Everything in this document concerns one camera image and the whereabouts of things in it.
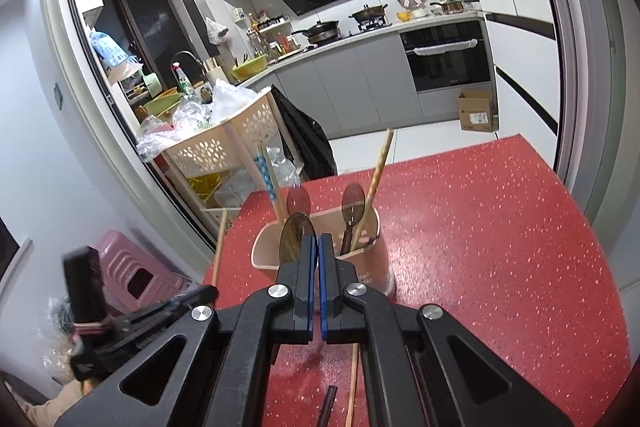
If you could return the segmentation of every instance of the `countertop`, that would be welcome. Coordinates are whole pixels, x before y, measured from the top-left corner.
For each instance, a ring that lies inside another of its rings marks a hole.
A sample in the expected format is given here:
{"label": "countertop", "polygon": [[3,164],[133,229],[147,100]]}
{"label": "countertop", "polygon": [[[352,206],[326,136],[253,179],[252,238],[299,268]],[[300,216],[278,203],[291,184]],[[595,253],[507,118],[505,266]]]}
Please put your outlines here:
{"label": "countertop", "polygon": [[285,68],[287,66],[295,64],[299,60],[305,60],[306,58],[311,58],[314,55],[318,55],[329,50],[334,50],[336,48],[340,48],[341,46],[346,46],[347,44],[353,44],[354,42],[363,41],[373,37],[379,37],[380,35],[384,35],[387,33],[398,33],[401,31],[404,32],[408,30],[417,30],[420,28],[427,28],[429,26],[440,26],[443,24],[450,24],[466,20],[484,20],[484,13],[481,11],[472,10],[462,13],[455,13],[452,15],[431,15],[409,22],[394,22],[391,24],[391,26],[386,26],[385,28],[379,28],[377,30],[372,30],[369,32],[359,33],[351,37],[342,38],[338,41],[332,42],[331,44],[320,46],[314,50],[293,55],[292,57],[286,58],[282,62],[276,62],[273,66],[269,66],[266,70],[261,71],[255,76],[252,76],[249,80],[242,82],[241,84],[239,84],[239,86],[251,87],[256,82],[260,81],[260,79],[264,78],[268,74],[279,70],[280,68]]}
{"label": "countertop", "polygon": [[[372,172],[307,182],[314,211],[340,206],[344,188],[367,187]],[[389,165],[376,207],[398,303],[441,304],[576,427],[596,423],[630,372],[622,306],[587,221],[522,137]],[[220,308],[270,285],[250,256],[274,220],[267,192],[251,194],[225,239]],[[331,384],[330,425],[344,425],[351,346],[319,337],[280,349],[265,427],[315,425]],[[360,371],[354,426],[368,424]]]}

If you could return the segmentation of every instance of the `silver screw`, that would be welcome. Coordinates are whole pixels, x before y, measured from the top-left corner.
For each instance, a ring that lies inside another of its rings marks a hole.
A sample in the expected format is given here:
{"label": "silver screw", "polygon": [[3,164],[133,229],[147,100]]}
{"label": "silver screw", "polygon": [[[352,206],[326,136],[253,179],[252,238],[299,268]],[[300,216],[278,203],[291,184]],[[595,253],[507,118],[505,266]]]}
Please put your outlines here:
{"label": "silver screw", "polygon": [[354,297],[360,297],[367,292],[367,287],[361,282],[352,282],[347,286],[347,293]]}
{"label": "silver screw", "polygon": [[197,321],[206,321],[212,314],[213,311],[208,306],[196,306],[191,310],[191,318]]}
{"label": "silver screw", "polygon": [[427,304],[424,308],[422,308],[422,316],[425,319],[429,319],[430,321],[436,321],[442,317],[444,312],[442,308],[437,304]]}
{"label": "silver screw", "polygon": [[287,293],[289,293],[289,288],[287,288],[284,284],[274,284],[273,286],[269,286],[268,292],[271,297],[277,299],[279,297],[284,297]]}

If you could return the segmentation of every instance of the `white tile floor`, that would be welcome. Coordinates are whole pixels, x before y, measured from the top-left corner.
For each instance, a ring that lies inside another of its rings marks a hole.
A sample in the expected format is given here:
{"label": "white tile floor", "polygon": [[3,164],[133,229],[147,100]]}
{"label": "white tile floor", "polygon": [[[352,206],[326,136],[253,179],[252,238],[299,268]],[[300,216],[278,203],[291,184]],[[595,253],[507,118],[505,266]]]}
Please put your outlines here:
{"label": "white tile floor", "polygon": [[[331,140],[338,174],[376,166],[386,131]],[[495,133],[463,131],[460,121],[427,123],[396,131],[387,164],[491,142]]]}

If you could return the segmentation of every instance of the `box label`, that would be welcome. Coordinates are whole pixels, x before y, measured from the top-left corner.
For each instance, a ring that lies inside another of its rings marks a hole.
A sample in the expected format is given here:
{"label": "box label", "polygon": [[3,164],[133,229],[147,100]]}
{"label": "box label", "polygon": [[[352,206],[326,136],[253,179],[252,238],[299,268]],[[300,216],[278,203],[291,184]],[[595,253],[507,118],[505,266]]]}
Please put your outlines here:
{"label": "box label", "polygon": [[485,112],[470,112],[469,120],[473,125],[478,125],[481,123],[489,123],[489,117]]}

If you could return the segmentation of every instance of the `cabinet handle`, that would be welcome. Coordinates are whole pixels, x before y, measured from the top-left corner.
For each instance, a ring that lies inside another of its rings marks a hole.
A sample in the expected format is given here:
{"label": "cabinet handle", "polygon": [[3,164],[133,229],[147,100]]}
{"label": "cabinet handle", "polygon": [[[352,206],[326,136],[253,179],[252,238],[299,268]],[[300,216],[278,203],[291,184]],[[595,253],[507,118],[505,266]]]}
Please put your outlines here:
{"label": "cabinet handle", "polygon": [[441,55],[447,52],[468,50],[475,48],[477,45],[478,40],[471,39],[469,41],[451,42],[449,44],[436,44],[435,46],[427,46],[426,48],[414,48],[414,53],[420,55],[420,57],[427,57],[428,55]]}

